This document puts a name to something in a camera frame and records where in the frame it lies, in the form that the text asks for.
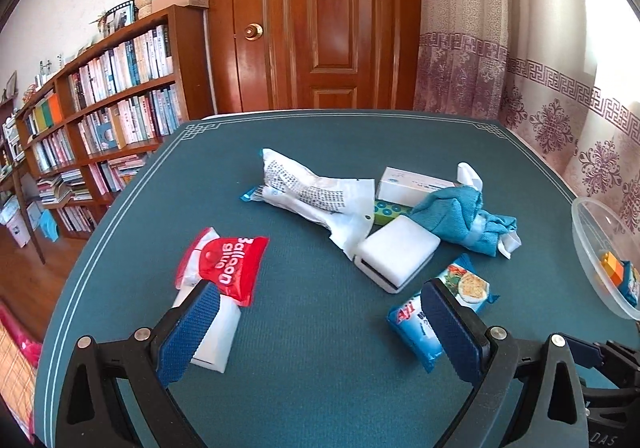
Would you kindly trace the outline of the orange yellow toy brick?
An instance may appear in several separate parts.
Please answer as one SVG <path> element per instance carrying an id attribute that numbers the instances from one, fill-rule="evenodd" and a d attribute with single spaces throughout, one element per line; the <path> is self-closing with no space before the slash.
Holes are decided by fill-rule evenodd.
<path id="1" fill-rule="evenodd" d="M 624 281 L 623 263 L 611 251 L 606 251 L 601 255 L 600 263 L 613 285 L 619 287 Z"/>

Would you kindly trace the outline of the clear plastic bowl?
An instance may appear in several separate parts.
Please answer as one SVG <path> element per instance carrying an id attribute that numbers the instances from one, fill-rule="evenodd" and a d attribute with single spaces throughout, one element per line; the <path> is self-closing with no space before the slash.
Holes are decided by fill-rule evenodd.
<path id="1" fill-rule="evenodd" d="M 603 202 L 572 202 L 578 260 L 603 304 L 620 318 L 639 320 L 639 239 Z"/>

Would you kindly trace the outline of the white printed plastic bag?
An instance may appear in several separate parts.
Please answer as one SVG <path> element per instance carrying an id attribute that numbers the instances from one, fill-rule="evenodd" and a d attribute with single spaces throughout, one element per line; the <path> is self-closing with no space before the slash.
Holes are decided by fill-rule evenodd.
<path id="1" fill-rule="evenodd" d="M 245 202 L 267 202 L 326 228 L 330 240 L 352 259 L 374 224 L 373 179 L 333 179 L 265 148 L 264 182 L 247 191 Z"/>

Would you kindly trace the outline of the white sponge block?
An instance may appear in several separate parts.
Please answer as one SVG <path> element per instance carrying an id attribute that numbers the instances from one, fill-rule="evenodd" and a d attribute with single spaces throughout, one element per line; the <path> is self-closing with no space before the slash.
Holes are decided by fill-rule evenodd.
<path id="1" fill-rule="evenodd" d="M 418 275 L 439 245 L 439 237 L 401 215 L 360 243 L 354 263 L 384 291 L 396 294 Z"/>
<path id="2" fill-rule="evenodd" d="M 240 318 L 240 306 L 227 295 L 221 295 L 218 313 L 192 356 L 191 364 L 224 373 Z"/>

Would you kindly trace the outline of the wooden door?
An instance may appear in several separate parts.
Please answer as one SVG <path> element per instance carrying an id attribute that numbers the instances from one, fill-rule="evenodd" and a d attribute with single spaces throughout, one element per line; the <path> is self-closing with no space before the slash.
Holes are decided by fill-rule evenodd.
<path id="1" fill-rule="evenodd" d="M 209 0 L 217 108 L 409 110 L 420 18 L 421 0 Z"/>

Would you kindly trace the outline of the red balloon glue packet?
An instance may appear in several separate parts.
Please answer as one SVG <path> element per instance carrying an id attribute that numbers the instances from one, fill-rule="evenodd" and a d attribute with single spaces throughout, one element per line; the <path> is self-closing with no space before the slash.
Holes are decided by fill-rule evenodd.
<path id="1" fill-rule="evenodd" d="M 221 295 L 248 307 L 268 243 L 267 237 L 220 237 L 213 227 L 205 228 L 181 257 L 175 286 L 180 290 L 207 280 Z"/>

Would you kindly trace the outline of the blue cloth with ribbon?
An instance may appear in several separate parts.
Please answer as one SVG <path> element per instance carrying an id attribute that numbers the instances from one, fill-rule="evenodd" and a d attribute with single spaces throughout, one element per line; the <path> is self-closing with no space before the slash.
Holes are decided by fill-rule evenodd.
<path id="1" fill-rule="evenodd" d="M 510 259 L 522 241 L 514 216 L 484 209 L 483 181 L 466 162 L 457 166 L 457 184 L 428 194 L 409 217 L 443 241 L 472 252 Z"/>

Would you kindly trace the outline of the purple patterned curtain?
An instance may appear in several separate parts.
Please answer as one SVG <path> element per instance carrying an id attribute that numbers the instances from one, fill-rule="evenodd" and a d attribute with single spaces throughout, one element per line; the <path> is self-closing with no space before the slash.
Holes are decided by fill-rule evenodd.
<path id="1" fill-rule="evenodd" d="M 421 0 L 419 112 L 497 120 L 639 228 L 639 19 L 627 0 Z"/>

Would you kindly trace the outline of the white blue medicine box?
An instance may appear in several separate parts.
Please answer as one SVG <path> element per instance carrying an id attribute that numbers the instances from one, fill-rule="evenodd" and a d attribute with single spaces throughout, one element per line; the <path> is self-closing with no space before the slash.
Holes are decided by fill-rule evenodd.
<path id="1" fill-rule="evenodd" d="M 448 179 L 386 167 L 378 183 L 378 200 L 413 208 L 433 191 L 454 187 Z"/>

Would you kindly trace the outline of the brass door knob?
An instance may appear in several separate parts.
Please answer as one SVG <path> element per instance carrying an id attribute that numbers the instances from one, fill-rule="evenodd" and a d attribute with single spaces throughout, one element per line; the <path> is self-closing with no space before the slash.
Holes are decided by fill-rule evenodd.
<path id="1" fill-rule="evenodd" d="M 247 41 L 256 41 L 262 38 L 263 34 L 264 28 L 258 23 L 250 23 L 243 30 L 243 36 Z"/>

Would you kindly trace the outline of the green toy brick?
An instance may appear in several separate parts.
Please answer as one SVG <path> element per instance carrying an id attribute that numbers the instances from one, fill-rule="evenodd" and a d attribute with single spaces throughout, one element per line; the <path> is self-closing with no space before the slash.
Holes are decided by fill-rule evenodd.
<path id="1" fill-rule="evenodd" d="M 409 215 L 412 208 L 406 205 L 398 205 L 384 200 L 374 201 L 374 223 L 384 226 L 401 215 Z"/>

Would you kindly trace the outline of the small side shelf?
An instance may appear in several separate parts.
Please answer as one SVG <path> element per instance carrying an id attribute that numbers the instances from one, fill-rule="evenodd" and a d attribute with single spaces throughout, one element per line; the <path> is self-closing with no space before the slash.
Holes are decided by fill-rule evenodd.
<path id="1" fill-rule="evenodd" d="M 30 225 L 30 220 L 27 212 L 27 205 L 26 205 L 26 201 L 23 193 L 20 166 L 12 156 L 12 153 L 9 147 L 9 142 L 6 139 L 6 135 L 4 135 L 4 131 L 1 131 L 1 151 L 2 153 L 6 153 L 6 156 L 8 157 L 8 159 L 6 159 L 6 162 L 9 164 L 9 167 L 11 168 L 11 182 L 13 186 L 13 191 L 15 193 L 15 196 L 17 197 L 18 208 L 20 209 L 23 222 L 28 231 L 30 242 L 34 246 L 41 264 L 44 265 L 46 264 L 46 258 L 43 255 L 43 252 L 38 242 L 35 231 L 32 228 L 32 225 Z"/>

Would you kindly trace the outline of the small blue cracker pack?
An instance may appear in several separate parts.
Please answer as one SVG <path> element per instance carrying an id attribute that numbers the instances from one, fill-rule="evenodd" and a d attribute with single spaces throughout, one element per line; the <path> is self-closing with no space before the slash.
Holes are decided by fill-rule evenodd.
<path id="1" fill-rule="evenodd" d="M 618 286 L 620 294 L 632 306 L 639 303 L 639 272 L 631 261 L 623 261 L 623 281 Z"/>

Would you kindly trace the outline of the large blue cracker pack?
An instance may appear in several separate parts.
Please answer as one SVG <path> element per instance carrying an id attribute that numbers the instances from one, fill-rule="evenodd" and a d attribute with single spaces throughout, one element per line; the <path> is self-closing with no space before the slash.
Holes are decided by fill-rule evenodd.
<path id="1" fill-rule="evenodd" d="M 466 253 L 450 263 L 436 279 L 461 306 L 472 309 L 474 313 L 499 298 L 492 293 L 488 281 L 477 275 L 471 257 Z M 416 355 L 425 371 L 432 372 L 444 350 L 423 312 L 420 293 L 416 292 L 404 303 L 393 307 L 386 315 L 386 323 Z"/>

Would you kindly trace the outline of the wooden bookshelf with books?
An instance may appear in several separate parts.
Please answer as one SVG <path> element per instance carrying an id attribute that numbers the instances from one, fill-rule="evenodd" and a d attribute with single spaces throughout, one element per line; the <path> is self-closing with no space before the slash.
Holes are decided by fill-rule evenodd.
<path id="1" fill-rule="evenodd" d="M 64 66 L 15 116 L 61 233 L 86 238 L 182 123 L 213 115 L 204 14 L 170 6 Z"/>

